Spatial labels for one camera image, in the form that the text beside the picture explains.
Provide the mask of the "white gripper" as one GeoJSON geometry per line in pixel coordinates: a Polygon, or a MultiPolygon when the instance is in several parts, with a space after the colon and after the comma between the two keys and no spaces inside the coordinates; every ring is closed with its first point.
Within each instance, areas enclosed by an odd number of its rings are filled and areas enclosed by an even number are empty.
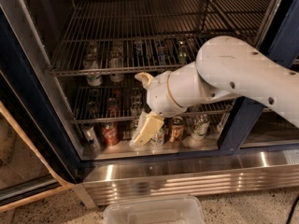
{"type": "Polygon", "coordinates": [[[147,72],[135,75],[135,79],[147,90],[147,104],[152,112],[141,112],[129,142],[130,147],[143,147],[163,127],[164,118],[172,118],[187,110],[178,105],[171,95],[168,84],[170,74],[170,71],[166,71],[156,77],[147,72]]]}

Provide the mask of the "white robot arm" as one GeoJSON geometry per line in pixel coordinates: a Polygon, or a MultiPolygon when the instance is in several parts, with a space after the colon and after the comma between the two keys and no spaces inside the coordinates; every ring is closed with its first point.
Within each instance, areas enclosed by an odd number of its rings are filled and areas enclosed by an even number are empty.
{"type": "Polygon", "coordinates": [[[150,112],[143,113],[132,144],[142,147],[162,128],[166,118],[188,107],[237,97],[257,101],[299,127],[299,74],[232,36],[209,39],[196,60],[154,77],[140,72],[135,79],[147,91],[150,112]]]}

